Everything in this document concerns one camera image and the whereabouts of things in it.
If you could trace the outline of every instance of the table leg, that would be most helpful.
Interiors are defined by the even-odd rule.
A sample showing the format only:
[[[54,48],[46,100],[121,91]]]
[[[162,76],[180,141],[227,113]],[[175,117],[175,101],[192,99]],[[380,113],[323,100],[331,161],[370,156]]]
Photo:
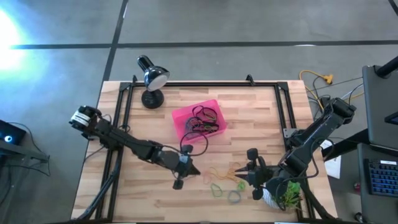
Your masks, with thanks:
[[[322,156],[325,158],[326,161],[336,158],[344,153],[350,152],[352,150],[356,149],[356,146],[358,143],[365,143],[365,144],[370,144],[369,142],[369,133],[368,129],[364,129],[356,134],[354,134],[351,137],[348,137],[341,142],[335,144],[334,149],[333,147],[328,147],[324,150],[322,150]]]

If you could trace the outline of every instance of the keyboard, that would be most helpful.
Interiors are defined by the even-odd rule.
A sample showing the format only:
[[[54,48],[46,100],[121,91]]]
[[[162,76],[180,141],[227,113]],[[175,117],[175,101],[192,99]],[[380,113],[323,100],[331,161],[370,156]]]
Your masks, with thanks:
[[[397,161],[364,159],[364,168],[370,194],[398,197]]]

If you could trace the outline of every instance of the gray floor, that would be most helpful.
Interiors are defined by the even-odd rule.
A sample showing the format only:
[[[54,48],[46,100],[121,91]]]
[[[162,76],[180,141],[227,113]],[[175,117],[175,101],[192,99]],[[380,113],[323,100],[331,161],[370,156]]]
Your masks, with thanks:
[[[0,37],[0,47],[110,44],[121,4],[3,0],[0,20],[9,32],[8,38]],[[394,39],[398,16],[388,0],[130,0],[119,43]],[[135,60],[146,54],[168,68],[173,80],[242,80],[248,73],[256,80],[291,80],[309,69],[332,73],[339,83],[360,77],[363,65],[386,63],[397,52],[398,45],[118,49],[109,79],[130,80],[133,74],[142,79]],[[108,55],[109,49],[0,48],[0,119],[28,125],[39,147],[51,155],[52,170],[50,178],[29,172],[12,199],[9,223],[70,218],[87,142],[68,120],[80,105],[97,104]],[[305,75],[307,85],[313,79]],[[319,94],[343,96],[361,82],[323,88]],[[325,86],[321,80],[317,84]],[[333,136],[344,138],[366,128],[363,96],[353,104],[358,107],[353,122]],[[350,156],[343,157],[344,174],[357,169]],[[346,220],[360,210],[351,187],[354,177],[331,179],[339,217]],[[351,198],[353,204],[347,204]]]

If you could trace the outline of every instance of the lamp shade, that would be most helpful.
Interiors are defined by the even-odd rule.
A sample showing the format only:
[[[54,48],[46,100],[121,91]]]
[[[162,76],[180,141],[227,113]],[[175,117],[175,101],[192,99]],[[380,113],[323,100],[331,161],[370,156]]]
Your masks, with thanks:
[[[155,66],[145,55],[137,58],[137,63],[144,72],[144,83],[148,91],[162,88],[170,77],[170,72],[160,66]]]

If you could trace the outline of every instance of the lamp base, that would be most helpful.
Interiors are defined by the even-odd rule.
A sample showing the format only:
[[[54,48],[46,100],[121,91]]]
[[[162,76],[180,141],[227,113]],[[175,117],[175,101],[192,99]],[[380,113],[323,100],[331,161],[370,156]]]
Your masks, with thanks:
[[[148,109],[155,109],[162,106],[164,95],[160,90],[145,90],[141,96],[142,104]]]

